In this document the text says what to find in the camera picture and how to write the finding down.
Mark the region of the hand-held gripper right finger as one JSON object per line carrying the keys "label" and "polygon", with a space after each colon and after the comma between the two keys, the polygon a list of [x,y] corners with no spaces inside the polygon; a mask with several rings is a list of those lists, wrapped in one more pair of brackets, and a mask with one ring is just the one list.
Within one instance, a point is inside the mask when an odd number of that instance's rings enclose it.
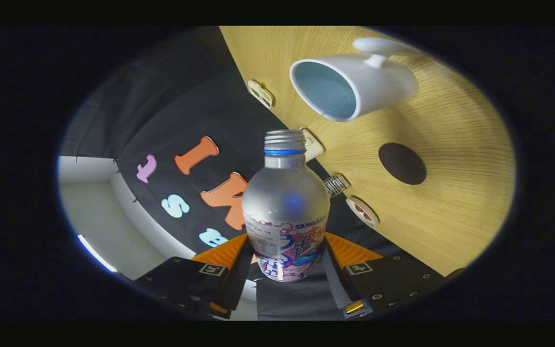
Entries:
{"label": "hand-held gripper right finger", "polygon": [[324,236],[323,251],[331,294],[346,320],[392,314],[440,289],[465,270],[462,267],[441,275],[405,251],[379,255],[331,233]]}

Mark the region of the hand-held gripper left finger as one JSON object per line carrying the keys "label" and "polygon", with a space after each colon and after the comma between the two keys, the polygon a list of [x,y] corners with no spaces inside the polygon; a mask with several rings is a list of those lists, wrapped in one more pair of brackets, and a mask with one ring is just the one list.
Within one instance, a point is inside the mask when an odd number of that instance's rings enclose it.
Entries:
{"label": "hand-held gripper left finger", "polygon": [[242,234],[191,259],[171,257],[133,285],[190,318],[228,319],[238,307],[252,256],[248,236]]}

